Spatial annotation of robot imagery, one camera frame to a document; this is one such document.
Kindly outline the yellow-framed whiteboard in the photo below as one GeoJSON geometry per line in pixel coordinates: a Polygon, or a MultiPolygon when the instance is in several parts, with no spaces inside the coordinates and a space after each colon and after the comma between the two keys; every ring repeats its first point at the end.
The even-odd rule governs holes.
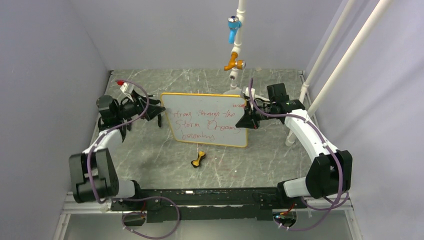
{"type": "Polygon", "coordinates": [[[247,147],[247,129],[236,127],[244,115],[244,98],[233,94],[164,92],[160,100],[176,141],[247,147]]]}

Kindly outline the yellow black eraser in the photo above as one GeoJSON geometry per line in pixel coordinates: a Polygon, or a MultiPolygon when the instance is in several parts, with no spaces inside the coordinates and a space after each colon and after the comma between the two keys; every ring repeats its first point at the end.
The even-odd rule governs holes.
{"type": "Polygon", "coordinates": [[[204,151],[199,151],[197,158],[192,160],[190,163],[194,168],[198,168],[201,166],[202,160],[206,158],[206,153],[204,151]]]}

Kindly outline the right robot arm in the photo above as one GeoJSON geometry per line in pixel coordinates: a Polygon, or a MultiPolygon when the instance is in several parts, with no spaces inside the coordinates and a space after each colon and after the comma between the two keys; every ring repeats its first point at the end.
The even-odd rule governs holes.
{"type": "Polygon", "coordinates": [[[241,97],[249,103],[236,123],[237,128],[258,129],[260,121],[278,119],[289,128],[306,150],[311,165],[305,177],[278,183],[276,203],[289,207],[295,198],[341,196],[350,190],[353,158],[349,151],[332,144],[311,120],[298,99],[291,100],[283,83],[267,86],[268,99],[258,100],[251,86],[244,87],[241,97]]]}

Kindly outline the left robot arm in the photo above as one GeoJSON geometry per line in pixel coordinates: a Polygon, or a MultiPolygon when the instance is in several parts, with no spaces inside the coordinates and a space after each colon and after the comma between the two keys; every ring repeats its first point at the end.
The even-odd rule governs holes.
{"type": "Polygon", "coordinates": [[[137,210],[143,205],[144,196],[138,192],[140,188],[135,180],[119,179],[112,153],[124,142],[134,120],[157,118],[160,127],[161,114],[166,109],[152,95],[145,97],[135,91],[121,101],[103,95],[97,99],[96,105],[100,113],[97,139],[68,160],[73,198],[77,203],[124,199],[129,209],[137,210]]]}

